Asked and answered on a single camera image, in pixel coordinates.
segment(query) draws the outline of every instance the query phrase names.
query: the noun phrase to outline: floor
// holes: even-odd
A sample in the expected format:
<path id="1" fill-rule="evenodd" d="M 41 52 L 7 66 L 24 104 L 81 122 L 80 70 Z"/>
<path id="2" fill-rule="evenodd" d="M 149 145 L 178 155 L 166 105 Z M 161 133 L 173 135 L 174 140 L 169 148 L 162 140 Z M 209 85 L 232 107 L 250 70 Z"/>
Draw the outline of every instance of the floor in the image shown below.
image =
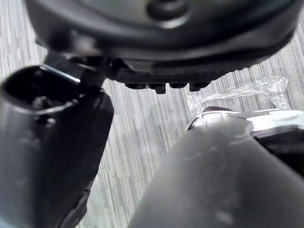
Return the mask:
<path id="1" fill-rule="evenodd" d="M 210 95 L 260 78 L 287 77 L 285 96 L 293 109 L 304 110 L 304 14 L 297 33 L 287 47 L 260 65 L 230 73 L 195 95 Z M 35 45 L 35 35 L 21 0 L 0 0 L 1 80 L 23 66 L 41 63 L 46 51 Z M 167 94 L 135 91 L 116 82 L 106 82 L 115 116 L 100 170 L 92 187 L 88 214 L 79 228 L 125 228 L 136 205 L 169 148 L 182 136 L 199 109 L 189 110 L 185 89 Z M 237 111 L 272 108 L 264 95 L 216 100 L 206 106 Z"/>

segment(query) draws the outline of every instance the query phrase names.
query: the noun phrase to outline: plastic wrap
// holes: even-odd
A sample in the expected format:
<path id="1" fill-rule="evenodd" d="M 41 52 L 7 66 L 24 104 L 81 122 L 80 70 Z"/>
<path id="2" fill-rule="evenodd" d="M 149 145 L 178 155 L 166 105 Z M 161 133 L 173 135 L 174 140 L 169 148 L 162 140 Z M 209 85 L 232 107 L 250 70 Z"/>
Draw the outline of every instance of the plastic wrap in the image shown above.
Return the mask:
<path id="1" fill-rule="evenodd" d="M 201 104 L 206 101 L 252 95 L 266 95 L 278 109 L 290 109 L 285 96 L 287 85 L 288 78 L 286 77 L 262 78 L 239 88 L 231 88 L 226 92 L 216 92 L 208 96 L 189 95 L 187 103 L 189 108 L 194 110 L 200 108 Z"/>

